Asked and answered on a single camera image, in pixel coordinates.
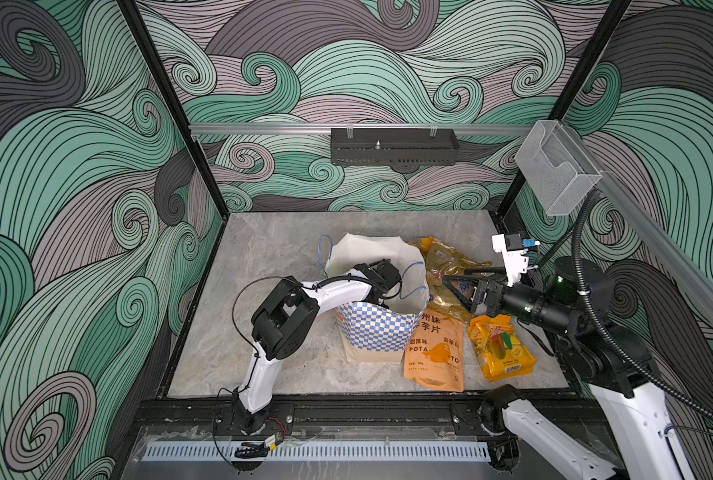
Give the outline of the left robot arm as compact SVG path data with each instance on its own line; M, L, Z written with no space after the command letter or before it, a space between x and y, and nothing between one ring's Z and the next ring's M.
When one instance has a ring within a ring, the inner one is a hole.
M264 428L282 362L304 345L316 318L354 302L379 306L402 282L388 259L356 264L314 282L292 276L272 279L276 286L250 318L252 333L240 336L252 348L252 357L244 380L232 392L232 418L222 422L230 433L250 435Z

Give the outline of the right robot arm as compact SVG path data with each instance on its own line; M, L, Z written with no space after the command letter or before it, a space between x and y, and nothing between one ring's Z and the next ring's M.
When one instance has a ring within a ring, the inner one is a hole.
M651 348L630 329L607 320L616 283L581 253L583 233L601 197L592 190L569 233L572 252L559 258L545 290L521 282L535 240L499 235L494 248L513 254L517 267L468 269L446 275L444 286L470 314L499 314L556 335L556 352L584 382L606 416L624 462L617 467L594 456L533 406L513 386L485 396L480 418L492 435L520 437L556 470L573 479L691 479L681 433L698 428L672 420L675 400L713 424L713 412L662 380Z

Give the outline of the blue checkered paper bag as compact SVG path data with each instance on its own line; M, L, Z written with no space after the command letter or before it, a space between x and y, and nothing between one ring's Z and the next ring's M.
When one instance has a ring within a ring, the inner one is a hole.
M420 249L400 237L348 233L332 246L324 271L345 274L359 264L388 260L399 283L385 300L354 301L336 308L346 360L398 364L430 301L426 263Z

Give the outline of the yellow snack bag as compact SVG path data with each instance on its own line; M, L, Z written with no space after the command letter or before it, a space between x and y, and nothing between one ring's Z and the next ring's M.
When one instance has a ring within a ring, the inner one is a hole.
M468 336L486 380L496 382L533 374L536 359L522 344L510 316L473 318Z

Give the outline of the orange potato chips bag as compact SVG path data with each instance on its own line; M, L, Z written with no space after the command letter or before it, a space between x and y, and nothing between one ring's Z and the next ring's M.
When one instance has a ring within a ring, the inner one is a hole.
M465 388L463 324L427 309L406 348L404 376L437 391Z

